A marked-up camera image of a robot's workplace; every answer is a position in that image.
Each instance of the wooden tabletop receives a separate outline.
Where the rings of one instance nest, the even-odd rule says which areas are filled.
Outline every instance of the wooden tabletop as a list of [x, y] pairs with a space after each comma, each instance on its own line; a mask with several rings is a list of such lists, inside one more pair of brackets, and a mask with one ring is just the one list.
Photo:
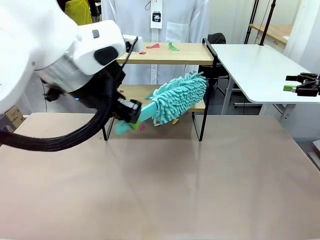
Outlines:
[[[265, 30], [266, 25], [260, 23], [253, 23], [249, 25], [255, 30], [259, 30], [263, 32]], [[292, 31], [292, 25], [290, 24], [270, 24], [268, 28], [268, 32], [266, 33], [268, 36], [273, 38], [276, 41], [279, 41], [282, 44], [287, 44], [288, 40], [283, 37], [288, 37]]]
[[[173, 43], [173, 46], [179, 48], [180, 51], [172, 51], [169, 49], [168, 42], [161, 42], [160, 48], [150, 48], [156, 42], [145, 42], [146, 54], [133, 52], [129, 58], [128, 64], [159, 64], [159, 65], [212, 65], [213, 57], [202, 43]], [[118, 58], [117, 61], [123, 64], [127, 53]]]
[[[153, 93], [156, 89], [160, 88], [161, 85], [120, 85], [118, 91], [123, 91], [121, 94], [126, 99], [138, 100], [142, 103], [142, 107], [147, 106], [151, 101], [145, 99], [150, 93]], [[204, 112], [205, 102], [202, 100], [195, 106], [189, 109], [189, 112]]]
[[[92, 114], [34, 113], [56, 137]], [[320, 236], [320, 173], [273, 117], [208, 116], [99, 132], [61, 152], [0, 147], [0, 235], [12, 240], [306, 240]]]

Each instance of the wooden shelf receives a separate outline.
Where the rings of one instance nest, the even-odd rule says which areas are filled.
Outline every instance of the wooden shelf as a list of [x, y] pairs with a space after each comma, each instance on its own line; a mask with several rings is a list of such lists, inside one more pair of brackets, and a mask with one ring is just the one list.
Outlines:
[[[148, 105], [150, 100], [145, 99], [150, 93], [153, 93], [161, 85], [120, 85], [118, 91], [122, 90], [121, 93], [127, 99], [134, 99], [142, 103], [142, 107]], [[205, 111], [205, 102], [202, 100], [195, 106], [189, 109], [188, 112], [204, 112]]]
[[[249, 25], [253, 29], [260, 32], [264, 32], [266, 25], [260, 24], [260, 23], [253, 23]], [[290, 36], [292, 31], [292, 25], [289, 24], [270, 24], [268, 28], [268, 32], [266, 33], [267, 36], [273, 38], [276, 41], [279, 41], [280, 43], [287, 44], [288, 40], [286, 40], [283, 37]]]
[[[146, 54], [133, 52], [128, 60], [128, 64], [159, 64], [159, 65], [209, 65], [213, 64], [213, 57], [207, 47], [202, 43], [174, 43], [173, 45], [180, 51], [169, 49], [168, 42], [161, 42], [160, 48], [147, 49], [146, 46], [153, 46], [155, 42], [145, 42]], [[127, 53], [118, 58], [119, 64], [123, 64]]]

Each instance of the yellow object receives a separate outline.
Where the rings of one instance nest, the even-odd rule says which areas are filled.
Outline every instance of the yellow object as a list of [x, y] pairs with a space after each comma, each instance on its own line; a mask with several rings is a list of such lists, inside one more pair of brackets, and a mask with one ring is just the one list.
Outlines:
[[78, 25], [92, 24], [88, 0], [67, 1], [64, 13]]
[[179, 121], [179, 118], [176, 118], [175, 120], [173, 120], [172, 124], [175, 125], [178, 121]]

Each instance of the table leg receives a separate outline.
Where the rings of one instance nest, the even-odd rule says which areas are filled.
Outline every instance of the table leg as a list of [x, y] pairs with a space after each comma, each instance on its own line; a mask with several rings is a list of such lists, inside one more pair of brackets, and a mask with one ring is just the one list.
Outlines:
[[268, 104], [263, 104], [263, 105], [262, 105], [262, 108], [261, 108], [261, 110], [260, 110], [260, 112], [259, 112], [259, 116], [264, 116], [264, 115], [266, 115], [268, 106], [269, 106]]
[[113, 117], [111, 120], [110, 120], [110, 123], [109, 123], [109, 126], [108, 126], [108, 130], [106, 132], [106, 127], [103, 126], [102, 128], [102, 133], [103, 133], [103, 139], [105, 141], [108, 141], [109, 137], [110, 137], [110, 133], [111, 133], [111, 129], [112, 129], [112, 126], [114, 124], [114, 121], [115, 121], [115, 118]]
[[284, 120], [287, 120], [290, 117], [295, 106], [295, 104], [287, 104], [285, 106], [284, 111], [281, 114], [280, 123], [282, 123]]
[[231, 93], [232, 93], [232, 88], [233, 88], [234, 83], [235, 83], [235, 81], [234, 81], [233, 78], [230, 76], [228, 88], [226, 89], [226, 93], [225, 93], [225, 97], [224, 97], [224, 102], [223, 102], [223, 107], [222, 107], [221, 115], [226, 115], [226, 113], [227, 113], [227, 109], [228, 109], [228, 106], [229, 106], [229, 102], [230, 102], [230, 98], [231, 98]]
[[214, 88], [213, 79], [209, 79], [208, 82], [209, 82], [209, 87], [207, 89], [208, 91], [207, 91], [206, 99], [205, 99], [205, 108], [204, 108], [204, 113], [203, 113], [200, 135], [199, 135], [199, 129], [198, 129], [198, 124], [197, 124], [195, 113], [194, 112], [192, 113], [192, 120], [193, 120], [193, 124], [194, 124], [194, 128], [195, 128], [196, 136], [198, 137], [199, 142], [202, 142], [202, 139], [204, 137], [208, 109], [209, 109], [209, 105], [210, 105], [211, 92]]

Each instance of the black cable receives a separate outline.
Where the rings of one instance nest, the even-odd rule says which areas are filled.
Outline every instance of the black cable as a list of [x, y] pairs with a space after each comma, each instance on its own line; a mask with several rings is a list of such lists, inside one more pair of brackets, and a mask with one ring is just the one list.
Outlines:
[[264, 24], [264, 20], [265, 20], [267, 11], [268, 11], [269, 4], [270, 4], [270, 0], [268, 1], [268, 6], [266, 6], [266, 10], [265, 10], [265, 13], [264, 13], [264, 16], [263, 16], [263, 19], [262, 19], [262, 23], [261, 23], [260, 28], [259, 28], [259, 31], [258, 31], [258, 33], [257, 33], [257, 35], [256, 35], [256, 37], [255, 37], [254, 44], [256, 44], [256, 41], [257, 41], [257, 39], [258, 39], [258, 35], [259, 35], [259, 33], [260, 33], [260, 29], [261, 29], [261, 27], [262, 27], [262, 24]]
[[[134, 43], [132, 44], [121, 69], [123, 69], [125, 64], [128, 62], [137, 41], [138, 37], [134, 40]], [[107, 70], [103, 69], [102, 71], [105, 72], [107, 76], [110, 75]], [[97, 109], [97, 112], [93, 118], [79, 129], [64, 136], [51, 138], [34, 138], [0, 131], [0, 143], [14, 148], [40, 152], [57, 152], [83, 143], [97, 134], [108, 122], [109, 118], [112, 117], [112, 106], [114, 101], [117, 100], [115, 98], [115, 93], [117, 91], [115, 86], [119, 76], [121, 75], [121, 71], [119, 71], [114, 80], [111, 78], [105, 81], [105, 102], [103, 102]]]
[[45, 85], [43, 81], [41, 81], [42, 87], [43, 87], [43, 97], [44, 97], [44, 103], [45, 103], [45, 112], [48, 112], [48, 107], [47, 107], [47, 100], [46, 100], [46, 90], [45, 90]]

